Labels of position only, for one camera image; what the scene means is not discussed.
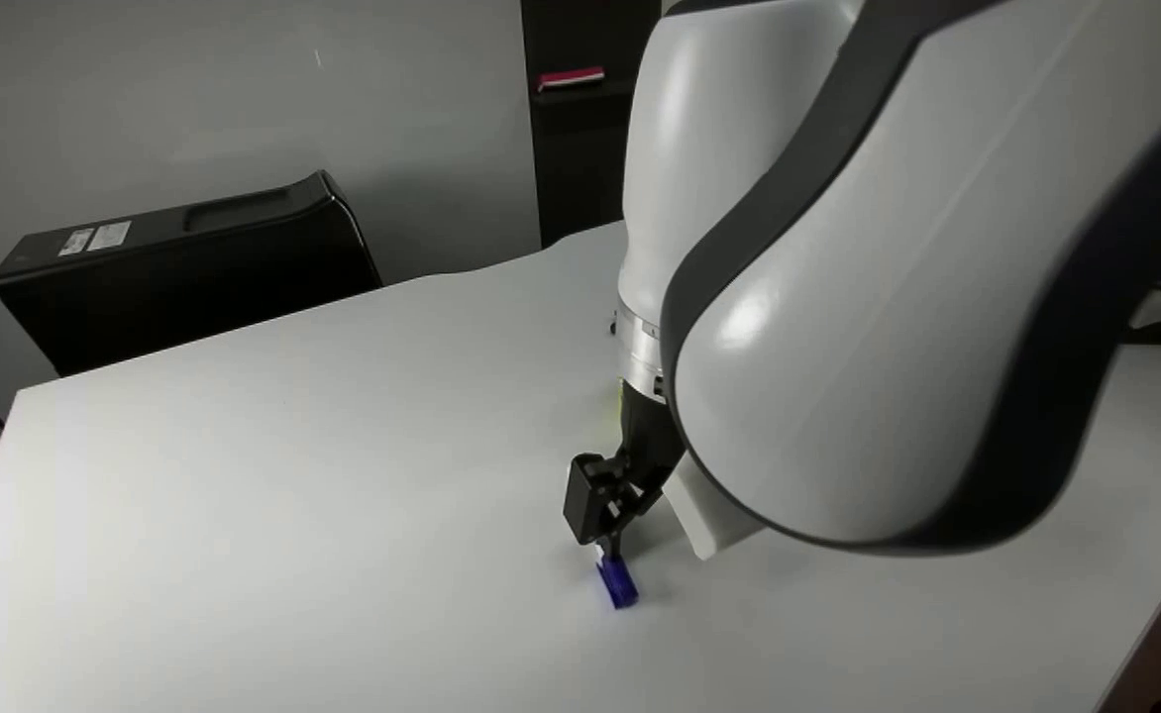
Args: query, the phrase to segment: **white wall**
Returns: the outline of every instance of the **white wall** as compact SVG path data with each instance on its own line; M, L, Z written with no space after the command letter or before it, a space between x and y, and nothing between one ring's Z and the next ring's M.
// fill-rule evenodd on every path
M384 277L535 238L519 0L0 0L0 257L333 170ZM52 376L0 313L0 408Z

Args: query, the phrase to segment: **black box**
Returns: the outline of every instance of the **black box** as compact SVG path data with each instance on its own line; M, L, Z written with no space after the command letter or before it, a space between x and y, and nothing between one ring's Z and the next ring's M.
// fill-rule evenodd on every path
M178 210L28 234L0 301L67 372L376 289L329 174Z

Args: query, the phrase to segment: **white table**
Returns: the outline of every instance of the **white table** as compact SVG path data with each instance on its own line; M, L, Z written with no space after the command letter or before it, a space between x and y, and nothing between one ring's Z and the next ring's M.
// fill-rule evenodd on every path
M0 440L0 713L1094 709L1161 606L1161 349L1030 535L864 559L563 527L618 230L44 384Z

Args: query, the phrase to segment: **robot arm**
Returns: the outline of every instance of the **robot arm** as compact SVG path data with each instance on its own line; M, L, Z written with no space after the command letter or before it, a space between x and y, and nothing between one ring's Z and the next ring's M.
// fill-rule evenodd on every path
M674 36L749 12L816 12L804 24L840 51L785 91L808 107L777 103L777 127L705 131L721 71L689 71ZM709 139L670 147L674 123ZM626 384L662 376L646 396L725 495L828 547L1003 543L1058 499L1129 313L1161 281L1161 4L670 16L638 87L626 226L618 293L638 329L622 345L642 364Z

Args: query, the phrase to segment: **blue object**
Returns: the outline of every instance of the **blue object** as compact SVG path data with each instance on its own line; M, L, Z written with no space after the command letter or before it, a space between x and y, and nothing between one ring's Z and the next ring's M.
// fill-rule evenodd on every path
M614 610L626 610L626 606L634 606L642 598L634 590L630 570L626 570L626 562L618 555L602 555L602 562L594 570L602 574Z

